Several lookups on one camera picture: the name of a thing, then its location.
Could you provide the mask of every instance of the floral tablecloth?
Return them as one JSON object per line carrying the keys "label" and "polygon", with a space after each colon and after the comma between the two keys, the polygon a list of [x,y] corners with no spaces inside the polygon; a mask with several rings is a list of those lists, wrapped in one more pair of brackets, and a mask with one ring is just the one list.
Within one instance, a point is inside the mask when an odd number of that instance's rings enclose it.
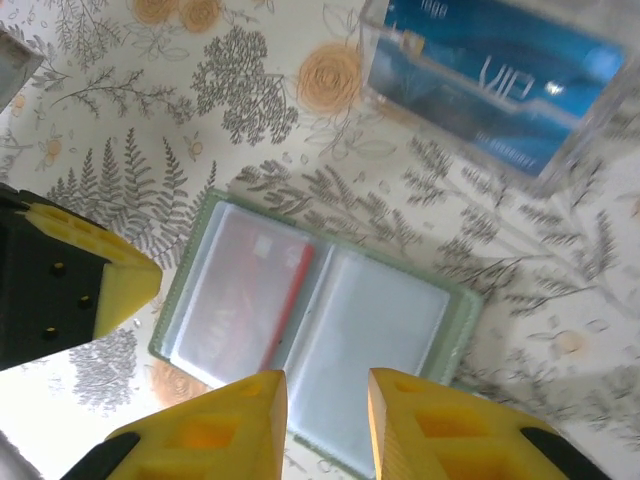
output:
{"label": "floral tablecloth", "polygon": [[[0,374],[0,430],[47,479],[204,392],[147,344],[206,190],[229,189],[483,293],[459,380],[640,478],[640,88],[533,201],[371,111],[357,0],[4,0],[46,60],[3,112],[0,181],[126,237],[162,294],[111,336]],[[346,474],[288,443],[287,479]]]}

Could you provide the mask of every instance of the yellow plastic part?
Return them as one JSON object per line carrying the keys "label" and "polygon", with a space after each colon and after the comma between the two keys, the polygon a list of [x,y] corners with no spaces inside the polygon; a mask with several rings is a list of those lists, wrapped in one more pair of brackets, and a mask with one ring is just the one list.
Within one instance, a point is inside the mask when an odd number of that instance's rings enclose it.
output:
{"label": "yellow plastic part", "polygon": [[379,480],[565,480],[519,432],[546,423],[391,369],[369,374]]}
{"label": "yellow plastic part", "polygon": [[141,438],[108,478],[279,480],[286,423],[284,372],[262,372],[113,432]]}
{"label": "yellow plastic part", "polygon": [[116,234],[50,205],[31,204],[24,215],[45,235],[111,262],[102,274],[93,338],[115,330],[160,291],[160,267]]}

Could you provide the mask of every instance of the transparent acrylic box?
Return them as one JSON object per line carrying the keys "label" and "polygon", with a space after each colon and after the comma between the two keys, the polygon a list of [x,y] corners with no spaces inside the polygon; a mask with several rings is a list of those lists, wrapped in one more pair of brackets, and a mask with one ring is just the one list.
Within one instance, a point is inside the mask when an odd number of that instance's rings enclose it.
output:
{"label": "transparent acrylic box", "polygon": [[620,1],[367,0],[363,95],[549,196],[636,87],[639,17]]}

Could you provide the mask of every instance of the card holder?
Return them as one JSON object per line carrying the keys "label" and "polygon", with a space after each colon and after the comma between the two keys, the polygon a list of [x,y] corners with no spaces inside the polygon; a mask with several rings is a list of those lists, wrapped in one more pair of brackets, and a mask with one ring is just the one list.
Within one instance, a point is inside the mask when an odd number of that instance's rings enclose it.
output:
{"label": "card holder", "polygon": [[448,384],[481,305],[446,278],[214,191],[149,349],[213,388],[284,369],[289,431],[370,478],[369,369]]}

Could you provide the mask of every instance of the screw hole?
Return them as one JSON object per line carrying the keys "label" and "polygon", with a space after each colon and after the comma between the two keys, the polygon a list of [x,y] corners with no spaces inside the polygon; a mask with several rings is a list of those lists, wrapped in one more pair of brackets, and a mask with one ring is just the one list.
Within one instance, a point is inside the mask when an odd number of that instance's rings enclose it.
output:
{"label": "screw hole", "polygon": [[42,339],[47,342],[50,342],[58,338],[58,335],[60,335],[60,332],[58,332],[58,329],[54,327],[49,327],[49,328],[46,328],[44,332],[42,332]]}
{"label": "screw hole", "polygon": [[80,310],[89,310],[91,307],[93,307],[93,300],[89,295],[85,295],[78,300],[78,308]]}
{"label": "screw hole", "polygon": [[67,273],[67,267],[62,262],[56,262],[49,268],[49,273],[56,278],[62,278]]}

